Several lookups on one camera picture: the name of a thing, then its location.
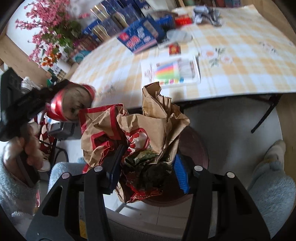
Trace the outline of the translucent round lid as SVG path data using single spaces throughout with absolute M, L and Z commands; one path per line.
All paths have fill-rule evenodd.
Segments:
M 190 33 L 178 29 L 168 30 L 166 37 L 170 43 L 188 43 L 193 39 Z

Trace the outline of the striped tin flower box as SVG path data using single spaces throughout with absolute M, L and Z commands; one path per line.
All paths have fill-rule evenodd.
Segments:
M 90 54 L 100 45 L 100 42 L 94 40 L 91 36 L 86 35 L 75 45 L 74 50 L 70 53 L 69 58 L 76 63 L 80 63 L 84 57 Z

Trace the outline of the red cigarette pack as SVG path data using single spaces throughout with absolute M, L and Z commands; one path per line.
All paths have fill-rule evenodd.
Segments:
M 190 25 L 193 21 L 188 14 L 178 15 L 175 17 L 175 25 L 180 27 L 184 25 Z

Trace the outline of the plaid yellow tablecloth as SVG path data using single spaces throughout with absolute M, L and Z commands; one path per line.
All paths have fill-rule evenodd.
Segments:
M 222 26 L 186 25 L 190 42 L 181 53 L 153 47 L 133 54 L 112 38 L 87 55 L 71 81 L 93 86 L 94 103 L 142 104 L 144 68 L 152 63 L 197 60 L 198 75 L 192 83 L 162 80 L 162 95 L 174 102 L 244 94 L 294 93 L 295 44 L 285 36 L 288 26 L 275 27 L 254 5 L 221 9 Z

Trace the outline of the gold blue gift box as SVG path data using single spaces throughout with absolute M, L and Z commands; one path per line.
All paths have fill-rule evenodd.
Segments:
M 101 22 L 112 19 L 120 29 L 128 27 L 141 18 L 141 15 L 132 4 L 123 6 L 119 1 L 101 1 L 91 8 L 90 11 Z

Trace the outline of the blue coffee box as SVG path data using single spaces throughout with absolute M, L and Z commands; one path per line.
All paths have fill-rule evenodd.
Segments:
M 117 39 L 133 54 L 138 54 L 165 40 L 166 32 L 174 26 L 175 20 L 171 15 L 157 20 L 154 20 L 152 16 L 147 16 L 122 30 Z

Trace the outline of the dark red trash bin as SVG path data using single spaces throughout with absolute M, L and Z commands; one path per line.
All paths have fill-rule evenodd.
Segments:
M 187 201 L 191 197 L 190 181 L 196 165 L 208 168 L 208 152 L 198 132 L 188 126 L 180 135 L 170 186 L 161 195 L 145 199 L 144 203 L 156 207 L 170 207 Z

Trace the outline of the white grey paper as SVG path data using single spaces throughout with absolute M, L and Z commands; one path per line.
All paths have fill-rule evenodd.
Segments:
M 221 13 L 219 10 L 210 8 L 206 5 L 195 6 L 193 8 L 193 22 L 197 25 L 207 22 L 215 27 L 221 27 Z

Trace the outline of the pink cherry blossom bouquet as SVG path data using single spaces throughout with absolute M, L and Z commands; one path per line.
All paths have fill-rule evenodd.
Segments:
M 35 48 L 28 60 L 41 67 L 52 67 L 62 57 L 61 48 L 67 54 L 74 49 L 81 35 L 79 20 L 89 18 L 90 13 L 71 17 L 70 1 L 33 1 L 24 6 L 28 7 L 28 20 L 15 21 L 16 28 L 21 30 L 39 29 L 29 41 Z

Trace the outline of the brown paper bag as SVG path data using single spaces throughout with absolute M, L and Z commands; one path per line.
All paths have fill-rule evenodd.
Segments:
M 190 120 L 170 97 L 161 95 L 159 82 L 143 87 L 141 114 L 128 113 L 119 103 L 82 109 L 79 121 L 85 172 L 102 165 L 125 144 L 116 187 L 119 199 L 133 203 L 164 193 L 180 134 Z

